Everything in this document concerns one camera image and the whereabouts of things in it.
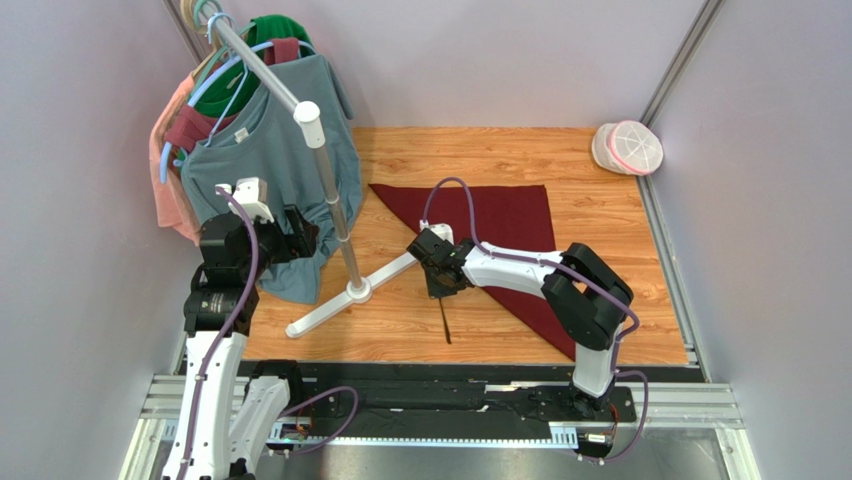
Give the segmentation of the gold metal fork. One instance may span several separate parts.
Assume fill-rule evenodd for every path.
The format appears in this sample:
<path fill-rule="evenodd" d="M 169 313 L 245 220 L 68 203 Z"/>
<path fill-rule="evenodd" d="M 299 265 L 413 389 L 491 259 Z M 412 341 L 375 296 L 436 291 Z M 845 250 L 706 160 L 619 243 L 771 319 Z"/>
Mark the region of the gold metal fork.
<path fill-rule="evenodd" d="M 448 319 L 447 319 L 447 315 L 446 315 L 446 309 L 445 309 L 443 298 L 438 299 L 438 304 L 439 304 L 439 309 L 440 309 L 440 314 L 441 314 L 441 319 L 442 319 L 445 341 L 448 345 L 452 345 L 452 335 L 451 335 L 451 331 L 450 331 L 449 324 L 448 324 Z"/>

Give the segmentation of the dark red cloth napkin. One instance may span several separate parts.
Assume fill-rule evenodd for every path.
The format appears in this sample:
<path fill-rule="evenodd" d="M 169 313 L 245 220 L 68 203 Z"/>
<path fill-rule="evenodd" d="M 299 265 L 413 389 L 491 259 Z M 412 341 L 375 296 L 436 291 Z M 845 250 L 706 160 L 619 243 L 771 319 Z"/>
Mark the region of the dark red cloth napkin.
<path fill-rule="evenodd" d="M 419 221 L 445 223 L 456 241 L 472 236 L 466 195 L 445 185 L 432 200 L 429 188 L 372 184 L 372 192 L 406 226 Z M 477 236 L 510 249 L 557 249 L 547 190 L 534 186 L 482 186 L 470 189 Z M 474 361 L 488 363 L 562 363 L 575 356 L 575 343 L 547 302 L 505 288 L 467 289 L 444 300 L 452 339 L 469 346 Z"/>

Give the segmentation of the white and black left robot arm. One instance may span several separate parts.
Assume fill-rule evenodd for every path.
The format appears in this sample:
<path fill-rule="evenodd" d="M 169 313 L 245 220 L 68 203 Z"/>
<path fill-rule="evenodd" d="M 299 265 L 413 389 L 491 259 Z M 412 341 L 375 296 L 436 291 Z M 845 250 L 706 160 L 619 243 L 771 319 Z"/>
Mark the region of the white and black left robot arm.
<path fill-rule="evenodd" d="M 259 301 L 257 277 L 270 266 L 309 258 L 318 226 L 294 205 L 284 216 L 236 208 L 201 228 L 202 263 L 184 305 L 187 369 L 165 479 L 251 479 L 277 415 L 291 397 L 283 374 L 248 383 L 234 405 L 239 364 Z"/>

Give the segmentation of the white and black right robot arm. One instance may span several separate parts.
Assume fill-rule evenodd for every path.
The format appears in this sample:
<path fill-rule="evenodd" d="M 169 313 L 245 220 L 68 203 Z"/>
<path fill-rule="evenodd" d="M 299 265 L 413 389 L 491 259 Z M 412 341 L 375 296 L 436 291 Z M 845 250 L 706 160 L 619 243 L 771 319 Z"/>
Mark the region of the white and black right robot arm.
<path fill-rule="evenodd" d="M 466 238 L 458 244 L 431 228 L 407 251 L 422 267 L 428 294 L 442 299 L 467 288 L 502 288 L 546 301 L 575 344 L 572 400 L 587 412 L 610 404 L 624 323 L 635 316 L 631 288 L 590 247 L 559 252 L 498 247 Z"/>

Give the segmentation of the blue-grey t-shirt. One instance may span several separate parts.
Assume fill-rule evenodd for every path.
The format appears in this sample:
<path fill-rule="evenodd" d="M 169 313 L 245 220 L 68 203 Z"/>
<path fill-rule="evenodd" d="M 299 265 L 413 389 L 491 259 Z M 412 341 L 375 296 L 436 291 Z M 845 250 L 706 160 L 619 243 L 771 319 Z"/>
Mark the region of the blue-grey t-shirt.
<path fill-rule="evenodd" d="M 326 149 L 347 225 L 352 227 L 363 200 L 360 159 L 349 122 L 354 117 L 342 84 L 322 55 L 271 66 L 271 71 L 300 100 L 320 109 Z M 285 301 L 314 304 L 320 273 L 339 247 L 313 152 L 292 114 L 264 86 L 231 125 L 197 144 L 181 169 L 184 190 L 200 222 L 229 210 L 218 184 L 258 177 L 267 184 L 267 205 L 281 217 L 287 205 L 298 207 L 320 229 L 311 258 L 271 266 L 258 279 L 268 293 Z"/>

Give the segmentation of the pink t-shirt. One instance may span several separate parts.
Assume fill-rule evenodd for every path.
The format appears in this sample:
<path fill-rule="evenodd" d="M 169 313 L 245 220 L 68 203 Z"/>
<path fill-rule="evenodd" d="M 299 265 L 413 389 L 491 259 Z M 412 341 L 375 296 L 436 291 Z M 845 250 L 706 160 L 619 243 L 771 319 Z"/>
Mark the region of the pink t-shirt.
<path fill-rule="evenodd" d="M 160 181 L 160 161 L 165 134 L 179 109 L 186 104 L 195 86 L 192 75 L 188 75 L 177 87 L 149 135 L 149 169 L 156 208 L 157 224 L 161 228 L 173 229 L 195 246 L 200 240 L 200 224 L 192 208 L 177 172 L 168 167 L 165 183 Z"/>

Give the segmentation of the silver and white clothes rack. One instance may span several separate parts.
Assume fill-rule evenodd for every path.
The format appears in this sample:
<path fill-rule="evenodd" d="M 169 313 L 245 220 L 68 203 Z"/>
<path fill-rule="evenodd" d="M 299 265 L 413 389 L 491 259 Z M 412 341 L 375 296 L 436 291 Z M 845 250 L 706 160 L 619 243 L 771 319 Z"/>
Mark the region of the silver and white clothes rack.
<path fill-rule="evenodd" d="M 347 268 L 349 281 L 343 292 L 287 326 L 287 336 L 293 339 L 299 338 L 350 306 L 368 302 L 375 289 L 414 266 L 416 259 L 412 255 L 404 253 L 370 276 L 363 277 L 360 275 L 354 247 L 350 239 L 350 230 L 345 221 L 342 201 L 333 178 L 326 149 L 320 108 L 312 101 L 297 99 L 266 66 L 264 61 L 257 57 L 240 34 L 229 26 L 222 7 L 216 1 L 183 1 L 181 6 L 191 11 L 194 26 L 208 26 L 211 29 L 208 39 L 213 40 L 218 36 L 225 46 L 233 50 L 233 58 L 242 61 L 245 67 L 253 71 L 261 83 L 270 91 L 270 94 L 292 114 L 294 122 L 299 125 L 302 131 L 306 146 L 314 155 L 325 202 L 333 220 L 336 238 L 340 243 L 340 251 Z"/>

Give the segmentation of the dark red t-shirt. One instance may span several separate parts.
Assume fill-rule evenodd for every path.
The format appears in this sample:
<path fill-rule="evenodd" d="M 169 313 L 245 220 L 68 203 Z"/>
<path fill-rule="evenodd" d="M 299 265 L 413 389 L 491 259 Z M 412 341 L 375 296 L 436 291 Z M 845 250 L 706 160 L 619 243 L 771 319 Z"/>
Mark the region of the dark red t-shirt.
<path fill-rule="evenodd" d="M 274 38 L 271 40 L 271 43 L 271 47 L 263 50 L 263 59 L 266 65 L 271 66 L 300 58 L 301 45 L 297 38 Z M 227 116 L 222 116 L 221 113 L 213 116 L 203 114 L 199 110 L 201 101 L 198 101 L 195 106 L 183 106 L 178 111 L 172 126 L 166 131 L 165 141 L 170 142 L 174 148 L 181 148 L 186 152 L 191 152 L 198 141 L 206 140 L 211 135 L 215 126 L 222 129 L 231 124 L 236 119 L 237 114 L 244 108 L 246 102 L 252 97 L 258 85 L 259 81 L 251 73 L 250 78 L 245 81 L 242 88 L 238 91 L 241 98 L 233 101 Z"/>

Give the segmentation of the light blue clothes hanger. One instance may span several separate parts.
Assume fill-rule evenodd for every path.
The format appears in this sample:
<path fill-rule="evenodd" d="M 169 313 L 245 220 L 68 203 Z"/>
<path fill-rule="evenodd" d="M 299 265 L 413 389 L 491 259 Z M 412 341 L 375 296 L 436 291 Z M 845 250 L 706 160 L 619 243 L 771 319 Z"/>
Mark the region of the light blue clothes hanger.
<path fill-rule="evenodd" d="M 224 16 L 227 20 L 227 23 L 230 25 L 230 18 L 225 13 Z M 248 30 L 250 21 L 245 27 L 236 31 L 238 34 L 240 34 L 243 40 L 244 33 Z M 211 32 L 211 29 L 206 25 L 204 26 L 204 29 L 207 31 L 208 34 Z M 208 56 L 207 59 L 205 59 L 202 64 L 198 68 L 196 68 L 193 73 L 190 74 L 195 80 L 195 86 L 193 87 L 189 95 L 189 99 L 187 100 L 185 105 L 194 106 L 194 104 L 198 101 L 204 91 L 214 80 L 216 80 L 223 73 L 224 70 L 230 68 L 238 62 L 241 62 L 243 64 L 242 61 L 235 60 L 233 58 L 233 50 L 225 46 L 220 41 L 220 38 L 218 36 L 213 39 L 213 45 L 214 51 L 211 53 L 211 55 Z M 262 51 L 263 49 L 269 48 L 271 46 L 272 43 L 264 43 L 256 45 L 254 47 L 249 47 L 251 47 L 256 54 L 258 51 Z M 245 67 L 244 64 L 243 68 L 246 72 L 251 71 L 250 69 Z M 218 126 L 215 126 L 209 137 L 211 137 L 213 132 L 218 128 Z M 184 149 L 174 148 L 170 142 L 165 141 L 165 146 L 163 147 L 160 161 L 160 181 L 162 183 L 165 183 L 167 180 L 167 168 L 172 167 L 175 171 L 179 169 L 183 160 L 185 160 L 189 153 L 190 152 L 186 152 Z"/>

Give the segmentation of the green t-shirt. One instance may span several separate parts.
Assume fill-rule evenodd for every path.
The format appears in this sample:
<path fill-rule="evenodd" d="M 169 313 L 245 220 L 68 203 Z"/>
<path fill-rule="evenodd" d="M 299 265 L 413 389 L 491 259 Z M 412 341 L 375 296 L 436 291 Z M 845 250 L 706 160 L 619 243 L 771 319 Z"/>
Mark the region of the green t-shirt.
<path fill-rule="evenodd" d="M 273 43 L 272 47 L 256 55 L 267 65 L 275 65 L 312 56 L 316 53 L 306 29 L 290 17 L 274 14 L 256 17 L 250 21 L 243 36 L 249 46 Z M 219 118 L 239 113 L 260 86 L 252 71 L 246 72 L 241 62 L 236 63 L 214 80 L 200 96 L 193 108 L 200 114 Z"/>

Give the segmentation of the white and pink mesh bag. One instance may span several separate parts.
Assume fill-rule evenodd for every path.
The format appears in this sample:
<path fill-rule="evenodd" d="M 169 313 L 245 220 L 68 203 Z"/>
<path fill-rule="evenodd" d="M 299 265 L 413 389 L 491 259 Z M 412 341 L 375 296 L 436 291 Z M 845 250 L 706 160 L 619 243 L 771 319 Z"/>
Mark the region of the white and pink mesh bag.
<path fill-rule="evenodd" d="M 644 124 L 633 120 L 599 127 L 592 139 L 591 152 L 599 167 L 632 176 L 652 174 L 664 159 L 659 138 Z"/>

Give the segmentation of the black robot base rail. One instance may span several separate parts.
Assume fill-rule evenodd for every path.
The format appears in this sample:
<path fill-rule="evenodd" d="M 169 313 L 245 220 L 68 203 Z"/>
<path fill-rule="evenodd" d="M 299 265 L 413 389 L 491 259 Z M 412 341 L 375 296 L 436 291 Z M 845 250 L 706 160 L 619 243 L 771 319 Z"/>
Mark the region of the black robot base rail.
<path fill-rule="evenodd" d="M 242 360 L 233 397 L 252 381 L 290 392 L 261 432 L 279 455 L 332 446 L 549 449 L 600 462 L 626 449 L 651 418 L 641 404 L 657 387 L 698 385 L 686 366 L 626 365 L 595 400 L 569 365 L 335 363 Z"/>

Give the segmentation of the aluminium frame post right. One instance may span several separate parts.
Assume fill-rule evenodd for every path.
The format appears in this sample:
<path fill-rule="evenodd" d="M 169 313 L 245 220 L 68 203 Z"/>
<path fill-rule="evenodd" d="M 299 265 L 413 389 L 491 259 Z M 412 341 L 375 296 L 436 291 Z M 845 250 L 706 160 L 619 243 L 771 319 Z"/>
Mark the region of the aluminium frame post right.
<path fill-rule="evenodd" d="M 725 0 L 705 0 L 702 2 L 701 8 L 641 115 L 640 122 L 646 127 L 652 127 L 655 124 L 665 103 L 674 92 L 676 85 L 686 72 L 692 58 L 725 4 Z"/>

